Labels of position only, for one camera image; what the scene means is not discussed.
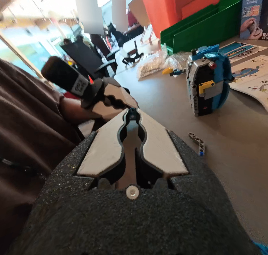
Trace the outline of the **metal laptop stand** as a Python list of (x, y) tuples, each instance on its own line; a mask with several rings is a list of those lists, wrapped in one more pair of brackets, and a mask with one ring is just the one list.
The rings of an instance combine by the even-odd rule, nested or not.
[[(152, 24), (149, 20), (148, 14), (146, 12), (146, 8), (143, 0), (132, 0), (129, 5), (130, 12), (134, 15), (140, 26), (144, 28), (142, 33), (142, 37), (140, 39), (141, 45), (150, 44), (152, 45), (152, 36), (154, 34), (154, 30), (152, 28)], [(150, 36), (147, 40), (144, 39), (146, 32), (150, 30)]]

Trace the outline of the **black office chair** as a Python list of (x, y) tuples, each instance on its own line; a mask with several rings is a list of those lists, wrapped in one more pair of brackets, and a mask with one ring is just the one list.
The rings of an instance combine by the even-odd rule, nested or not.
[(111, 66), (113, 70), (112, 77), (116, 74), (117, 62), (115, 59), (103, 62), (100, 55), (90, 49), (83, 41), (71, 42), (67, 45), (62, 45), (61, 48), (82, 68), (86, 70), (88, 75), (96, 80), (98, 78), (110, 77), (107, 70)]

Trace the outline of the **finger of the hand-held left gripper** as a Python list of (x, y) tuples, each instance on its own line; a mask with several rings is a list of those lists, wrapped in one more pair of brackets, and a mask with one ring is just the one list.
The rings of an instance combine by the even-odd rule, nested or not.
[(128, 108), (138, 108), (136, 100), (121, 86), (108, 84), (104, 89), (104, 95), (113, 97), (116, 101), (120, 101)]
[(125, 113), (126, 107), (115, 108), (115, 106), (107, 106), (104, 102), (99, 101), (92, 108), (92, 119), (103, 119), (105, 122), (109, 122), (112, 119), (123, 121)]

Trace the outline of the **grey angled beam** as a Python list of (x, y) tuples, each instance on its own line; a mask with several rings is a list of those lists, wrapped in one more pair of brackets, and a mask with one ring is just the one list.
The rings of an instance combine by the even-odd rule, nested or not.
[(203, 157), (205, 155), (205, 143), (204, 143), (204, 141), (191, 132), (188, 133), (188, 136), (194, 143), (196, 143), (198, 145), (199, 156)]

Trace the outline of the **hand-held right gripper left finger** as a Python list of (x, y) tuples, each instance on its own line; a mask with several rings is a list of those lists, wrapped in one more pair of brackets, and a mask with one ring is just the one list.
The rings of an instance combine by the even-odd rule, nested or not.
[(123, 110), (97, 130), (77, 171), (78, 176), (100, 177), (119, 162), (123, 152), (122, 142), (119, 140), (119, 130), (125, 125), (123, 118), (126, 113), (128, 113), (128, 109)]

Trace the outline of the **orange storage box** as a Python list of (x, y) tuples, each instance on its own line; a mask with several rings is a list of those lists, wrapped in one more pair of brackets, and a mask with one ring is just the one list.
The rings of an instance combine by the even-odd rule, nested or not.
[(143, 0), (152, 25), (158, 39), (160, 33), (193, 15), (209, 5), (216, 5), (220, 0)]

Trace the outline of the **person's left forearm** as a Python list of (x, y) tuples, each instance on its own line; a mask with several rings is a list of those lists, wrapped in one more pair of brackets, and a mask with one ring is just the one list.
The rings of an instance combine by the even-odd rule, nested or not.
[(59, 99), (58, 109), (62, 117), (72, 125), (79, 125), (89, 120), (95, 120), (98, 125), (106, 123), (102, 115), (93, 112), (93, 106), (83, 108), (81, 102), (76, 99), (62, 96)]

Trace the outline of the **sticker sheet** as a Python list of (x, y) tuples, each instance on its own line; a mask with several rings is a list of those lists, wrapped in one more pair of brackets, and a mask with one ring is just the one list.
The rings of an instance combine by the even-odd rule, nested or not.
[(255, 53), (261, 52), (267, 49), (267, 47), (256, 46), (252, 44), (246, 44), (241, 42), (232, 42), (226, 46), (219, 49), (219, 53), (228, 57), (230, 63), (237, 60), (243, 59), (245, 57), (251, 56)]

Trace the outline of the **dark blue robot kit box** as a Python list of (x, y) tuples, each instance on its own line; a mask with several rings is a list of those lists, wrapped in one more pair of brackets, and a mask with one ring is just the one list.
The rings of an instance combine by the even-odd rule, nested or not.
[(242, 0), (240, 39), (268, 41), (268, 0)]

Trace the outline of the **green plastic bin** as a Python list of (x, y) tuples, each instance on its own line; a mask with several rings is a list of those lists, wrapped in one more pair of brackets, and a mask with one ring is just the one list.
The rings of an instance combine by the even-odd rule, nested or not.
[(220, 0), (163, 30), (168, 54), (220, 44), (239, 34), (242, 0)]

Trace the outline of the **white instruction sheet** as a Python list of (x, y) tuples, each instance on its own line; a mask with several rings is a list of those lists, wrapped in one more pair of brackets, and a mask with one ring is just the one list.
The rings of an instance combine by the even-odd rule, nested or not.
[(232, 76), (235, 81), (229, 83), (230, 89), (253, 97), (268, 111), (268, 56), (259, 55), (232, 66)]

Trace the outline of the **person's brown clothing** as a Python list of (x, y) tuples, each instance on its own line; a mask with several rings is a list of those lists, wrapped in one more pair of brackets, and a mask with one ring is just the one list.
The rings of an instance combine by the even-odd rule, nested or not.
[(45, 178), (82, 140), (77, 125), (67, 122), (59, 112), (62, 96), (1, 59), (1, 254), (24, 226)]

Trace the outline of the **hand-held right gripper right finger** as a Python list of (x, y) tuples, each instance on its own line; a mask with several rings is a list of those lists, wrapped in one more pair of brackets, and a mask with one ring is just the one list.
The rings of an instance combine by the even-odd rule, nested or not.
[(189, 174), (167, 129), (141, 109), (137, 109), (137, 114), (140, 116), (139, 126), (145, 133), (141, 145), (144, 162), (159, 172), (162, 178)]

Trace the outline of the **grey blue brick robot model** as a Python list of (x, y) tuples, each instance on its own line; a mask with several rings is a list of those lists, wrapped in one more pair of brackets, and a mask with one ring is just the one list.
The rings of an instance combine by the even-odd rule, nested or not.
[(227, 56), (219, 51), (219, 44), (193, 49), (182, 69), (166, 68), (162, 74), (185, 74), (190, 104), (195, 116), (211, 114), (225, 103), (235, 78)]

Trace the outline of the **bubble wrap bag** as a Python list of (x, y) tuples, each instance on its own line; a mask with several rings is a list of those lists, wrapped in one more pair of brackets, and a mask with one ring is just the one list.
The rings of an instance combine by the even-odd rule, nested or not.
[(171, 56), (168, 56), (163, 68), (172, 68), (173, 70), (175, 69), (185, 69), (186, 68), (186, 62), (191, 53), (190, 52), (183, 52), (180, 51), (178, 53), (172, 54)]
[(149, 76), (163, 69), (167, 58), (166, 51), (159, 50), (147, 53), (137, 64), (137, 79)]

